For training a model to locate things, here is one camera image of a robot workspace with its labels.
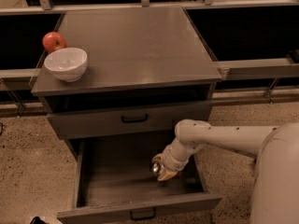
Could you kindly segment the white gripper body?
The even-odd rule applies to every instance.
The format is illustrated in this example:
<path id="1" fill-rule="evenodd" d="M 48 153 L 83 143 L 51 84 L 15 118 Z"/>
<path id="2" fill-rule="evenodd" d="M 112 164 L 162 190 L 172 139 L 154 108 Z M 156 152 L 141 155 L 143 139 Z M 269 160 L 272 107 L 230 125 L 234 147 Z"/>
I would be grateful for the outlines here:
<path id="1" fill-rule="evenodd" d="M 167 170 L 181 171 L 189 161 L 188 152 L 184 147 L 167 146 L 163 153 L 163 164 Z"/>

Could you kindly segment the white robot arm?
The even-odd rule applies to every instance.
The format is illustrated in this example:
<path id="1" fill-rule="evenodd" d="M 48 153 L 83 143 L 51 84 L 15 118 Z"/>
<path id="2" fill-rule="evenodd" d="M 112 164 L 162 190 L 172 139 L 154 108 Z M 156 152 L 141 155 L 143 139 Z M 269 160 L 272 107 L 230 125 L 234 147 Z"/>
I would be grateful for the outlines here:
<path id="1" fill-rule="evenodd" d="M 155 155 L 159 181 L 176 176 L 190 156 L 210 145 L 256 159 L 250 224 L 299 224 L 299 123 L 281 126 L 213 126 L 184 119 L 172 143 Z"/>

